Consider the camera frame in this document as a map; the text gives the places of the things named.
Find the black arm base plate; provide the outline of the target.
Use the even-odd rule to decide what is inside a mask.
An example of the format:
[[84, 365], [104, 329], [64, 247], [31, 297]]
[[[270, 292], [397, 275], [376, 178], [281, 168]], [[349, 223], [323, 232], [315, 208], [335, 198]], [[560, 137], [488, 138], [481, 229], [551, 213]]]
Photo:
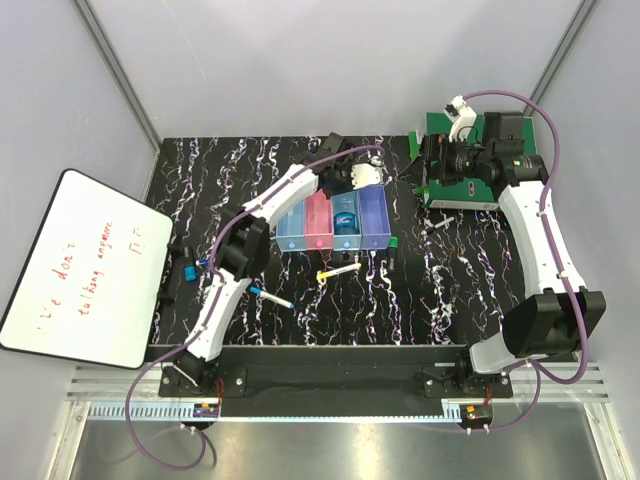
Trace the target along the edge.
[[473, 373], [460, 346], [226, 346], [216, 360], [188, 365], [201, 385], [168, 365], [160, 396], [221, 394], [225, 420], [418, 419], [443, 414], [444, 400], [513, 396], [508, 378]]

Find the purple bin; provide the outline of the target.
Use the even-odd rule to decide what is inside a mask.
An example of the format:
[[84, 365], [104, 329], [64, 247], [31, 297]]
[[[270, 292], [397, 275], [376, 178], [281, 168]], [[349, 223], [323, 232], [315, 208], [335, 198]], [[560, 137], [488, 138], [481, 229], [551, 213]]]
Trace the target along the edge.
[[372, 185], [358, 191], [361, 221], [361, 249], [386, 249], [391, 237], [391, 226], [382, 185]]

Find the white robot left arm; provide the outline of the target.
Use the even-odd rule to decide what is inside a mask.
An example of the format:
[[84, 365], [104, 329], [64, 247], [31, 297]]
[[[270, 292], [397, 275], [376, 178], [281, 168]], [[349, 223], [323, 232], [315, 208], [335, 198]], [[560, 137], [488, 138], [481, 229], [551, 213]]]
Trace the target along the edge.
[[330, 196], [356, 189], [360, 173], [370, 167], [358, 163], [357, 154], [366, 148], [332, 133], [317, 149], [300, 154], [264, 193], [241, 206], [225, 206], [208, 262], [211, 285], [173, 360], [190, 393], [203, 396], [214, 388], [212, 366], [240, 297], [269, 263], [273, 228], [293, 206], [318, 191]]

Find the pink bin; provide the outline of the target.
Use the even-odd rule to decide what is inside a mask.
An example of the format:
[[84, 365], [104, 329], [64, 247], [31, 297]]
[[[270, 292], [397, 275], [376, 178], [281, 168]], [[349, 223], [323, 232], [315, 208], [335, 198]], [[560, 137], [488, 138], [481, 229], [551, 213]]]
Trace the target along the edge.
[[322, 191], [305, 201], [304, 236], [308, 250], [333, 248], [332, 202]]

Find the light blue bin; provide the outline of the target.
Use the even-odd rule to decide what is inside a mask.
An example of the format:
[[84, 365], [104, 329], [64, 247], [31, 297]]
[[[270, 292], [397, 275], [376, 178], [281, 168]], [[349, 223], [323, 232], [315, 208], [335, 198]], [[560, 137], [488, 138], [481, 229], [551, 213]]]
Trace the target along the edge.
[[333, 249], [355, 251], [361, 246], [359, 197], [355, 191], [331, 198], [333, 219]]
[[281, 252], [306, 250], [305, 201], [297, 203], [276, 226], [275, 240]]

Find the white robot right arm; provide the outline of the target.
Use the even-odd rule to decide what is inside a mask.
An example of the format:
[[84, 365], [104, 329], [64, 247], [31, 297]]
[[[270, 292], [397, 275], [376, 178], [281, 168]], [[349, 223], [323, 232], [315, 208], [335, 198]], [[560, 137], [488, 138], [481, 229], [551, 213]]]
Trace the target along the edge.
[[553, 209], [552, 175], [527, 150], [523, 115], [478, 116], [460, 101], [449, 103], [444, 114], [449, 130], [422, 136], [402, 179], [434, 180], [441, 187], [484, 183], [511, 227], [524, 273], [524, 300], [504, 316], [500, 333], [469, 347], [467, 363], [454, 371], [457, 390], [472, 397], [488, 387], [489, 374], [585, 354], [606, 300], [587, 287], [572, 262]]

